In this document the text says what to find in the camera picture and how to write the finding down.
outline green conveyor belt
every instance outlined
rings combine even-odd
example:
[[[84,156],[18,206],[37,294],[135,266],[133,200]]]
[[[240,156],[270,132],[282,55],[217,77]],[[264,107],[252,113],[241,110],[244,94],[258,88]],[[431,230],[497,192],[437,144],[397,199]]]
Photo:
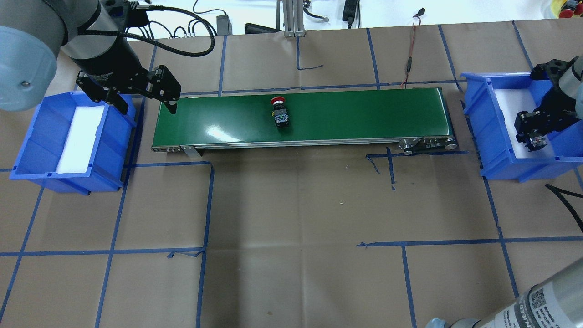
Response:
[[[394,142],[453,136],[441,88],[283,95],[291,126],[276,128],[272,95],[183,98],[161,107],[152,150]]]

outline blue plastic bin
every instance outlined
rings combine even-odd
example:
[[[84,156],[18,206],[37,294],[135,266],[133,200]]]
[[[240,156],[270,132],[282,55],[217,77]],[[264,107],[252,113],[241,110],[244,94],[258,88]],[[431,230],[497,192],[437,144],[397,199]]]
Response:
[[[94,103],[81,91],[45,97],[30,122],[10,179],[29,180],[58,193],[118,190],[123,185],[120,177],[129,137],[136,126],[132,98],[122,97],[129,104],[126,115],[104,102]],[[105,107],[87,171],[56,173],[77,106]]]
[[[552,87],[550,81],[533,81],[529,73],[463,73],[468,79],[466,109],[476,138],[483,169],[480,174],[489,180],[552,179],[583,163],[583,121],[547,137],[554,156],[517,158],[504,123],[504,115],[496,98],[496,89],[527,89],[537,106]]]

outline white label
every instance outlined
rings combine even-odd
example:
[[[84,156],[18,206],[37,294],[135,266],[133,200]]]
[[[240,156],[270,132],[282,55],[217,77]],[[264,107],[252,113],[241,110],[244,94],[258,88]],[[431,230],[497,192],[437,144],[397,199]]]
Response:
[[[557,302],[552,281],[533,290],[528,301],[540,328],[575,328]]]
[[[514,314],[514,304],[500,311],[494,320],[486,323],[480,328],[519,328],[516,315]]]
[[[494,320],[492,320],[479,328],[496,328],[496,324],[494,323]]]
[[[63,153],[57,164],[57,173],[87,172],[95,146],[97,128],[105,106],[78,106],[67,134]]]

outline robotic arm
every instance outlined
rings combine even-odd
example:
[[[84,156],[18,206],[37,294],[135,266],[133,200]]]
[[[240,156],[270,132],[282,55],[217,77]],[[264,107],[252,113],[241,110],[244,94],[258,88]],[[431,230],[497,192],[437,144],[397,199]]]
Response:
[[[549,79],[553,87],[532,113],[520,111],[517,114],[514,127],[518,142],[523,142],[530,151],[540,150],[547,145],[545,135],[565,130],[580,121],[583,117],[582,74],[583,56],[569,62],[551,60],[532,70],[531,79]]]
[[[145,26],[147,11],[175,11],[200,20],[211,35],[208,50],[188,53],[124,32]],[[176,113],[181,85],[164,65],[145,69],[125,37],[189,57],[210,53],[210,24],[177,8],[139,5],[128,0],[0,0],[0,109],[26,110],[40,103],[55,76],[59,49],[81,68],[76,83],[95,102],[126,113],[120,93],[157,99]]]

